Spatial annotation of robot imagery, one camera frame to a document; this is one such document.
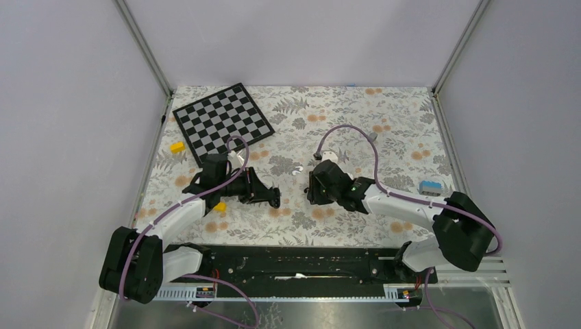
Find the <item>chessboard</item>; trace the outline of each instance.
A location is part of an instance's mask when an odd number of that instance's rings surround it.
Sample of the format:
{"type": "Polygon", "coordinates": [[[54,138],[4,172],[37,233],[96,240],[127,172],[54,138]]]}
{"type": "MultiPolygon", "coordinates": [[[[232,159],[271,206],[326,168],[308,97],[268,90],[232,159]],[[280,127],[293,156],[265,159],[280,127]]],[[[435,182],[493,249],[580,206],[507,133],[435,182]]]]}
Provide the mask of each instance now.
{"type": "MultiPolygon", "coordinates": [[[[173,115],[198,166],[208,154],[226,154],[226,141],[230,136],[242,136],[250,145],[274,134],[274,129],[242,84],[178,108],[173,115]]],[[[232,143],[236,145],[235,151],[244,147],[239,140],[232,143]]]]}

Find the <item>yellow cube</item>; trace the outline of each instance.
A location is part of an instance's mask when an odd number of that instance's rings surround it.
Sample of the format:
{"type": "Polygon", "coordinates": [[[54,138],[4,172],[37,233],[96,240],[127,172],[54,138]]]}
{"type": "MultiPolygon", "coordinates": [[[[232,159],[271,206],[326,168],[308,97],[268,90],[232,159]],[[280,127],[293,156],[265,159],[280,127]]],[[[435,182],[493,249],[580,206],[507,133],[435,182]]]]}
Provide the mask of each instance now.
{"type": "Polygon", "coordinates": [[[178,143],[170,146],[169,150],[171,151],[171,153],[176,154],[176,153],[180,153],[181,151],[185,151],[186,146],[184,145],[184,142],[178,142],[178,143]]]}
{"type": "Polygon", "coordinates": [[[220,202],[219,204],[217,204],[214,207],[214,210],[218,210],[218,211],[221,211],[221,212],[225,212],[226,211],[226,204],[224,202],[220,202]]]}

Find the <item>floral tablecloth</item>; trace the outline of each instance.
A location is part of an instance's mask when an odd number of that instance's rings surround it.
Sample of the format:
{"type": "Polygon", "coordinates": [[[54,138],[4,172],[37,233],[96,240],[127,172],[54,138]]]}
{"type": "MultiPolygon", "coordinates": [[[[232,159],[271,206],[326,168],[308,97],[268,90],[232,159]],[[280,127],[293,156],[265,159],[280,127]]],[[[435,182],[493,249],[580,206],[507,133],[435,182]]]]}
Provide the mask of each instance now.
{"type": "MultiPolygon", "coordinates": [[[[222,88],[179,87],[172,110],[222,88]]],[[[417,193],[420,181],[432,180],[450,194],[452,170],[426,88],[250,86],[247,90],[276,131],[250,146],[249,166],[267,186],[280,188],[282,205],[273,209],[226,198],[225,212],[214,210],[197,220],[177,243],[400,247],[429,234],[398,219],[347,212],[336,204],[311,206],[304,194],[308,172],[315,165],[312,154],[322,135],[342,123],[378,134],[379,176],[386,185],[417,193]],[[304,171],[292,175],[297,166],[304,171]]],[[[137,222],[149,222],[175,203],[199,170],[189,149],[178,154],[169,151],[179,141],[185,139],[169,114],[137,222]]],[[[335,152],[343,171],[373,177],[373,152],[359,133],[335,131],[323,151],[335,152]]]]}

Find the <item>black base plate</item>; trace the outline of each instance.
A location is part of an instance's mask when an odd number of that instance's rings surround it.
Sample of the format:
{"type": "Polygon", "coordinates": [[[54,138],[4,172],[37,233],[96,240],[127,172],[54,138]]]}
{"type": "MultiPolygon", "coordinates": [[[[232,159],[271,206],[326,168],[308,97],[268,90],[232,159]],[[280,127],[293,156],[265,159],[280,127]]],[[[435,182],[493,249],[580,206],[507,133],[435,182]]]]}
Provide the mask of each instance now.
{"type": "MultiPolygon", "coordinates": [[[[384,297],[383,284],[415,284],[395,274],[393,248],[254,247],[203,245],[211,250],[212,268],[252,297],[384,297]],[[275,277],[309,276],[276,280],[275,277]]],[[[425,272],[417,273],[423,282],[425,272]]],[[[198,282],[176,279],[174,282],[198,282]]],[[[437,283],[437,274],[429,283],[437,283]]],[[[240,297],[226,286],[217,297],[240,297]]]]}

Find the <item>gray wall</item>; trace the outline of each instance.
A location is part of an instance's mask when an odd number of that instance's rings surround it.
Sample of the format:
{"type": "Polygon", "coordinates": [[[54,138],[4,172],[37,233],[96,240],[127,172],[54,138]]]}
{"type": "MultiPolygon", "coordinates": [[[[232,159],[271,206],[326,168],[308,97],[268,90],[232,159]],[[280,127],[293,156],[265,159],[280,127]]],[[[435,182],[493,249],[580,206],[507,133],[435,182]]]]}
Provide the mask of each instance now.
{"type": "Polygon", "coordinates": [[[0,327],[82,328],[164,96],[112,1],[0,2],[0,327]]]}
{"type": "Polygon", "coordinates": [[[478,0],[128,0],[179,85],[431,86],[478,0]]]}
{"type": "Polygon", "coordinates": [[[581,2],[494,1],[441,99],[527,328],[578,328],[581,2]]]}

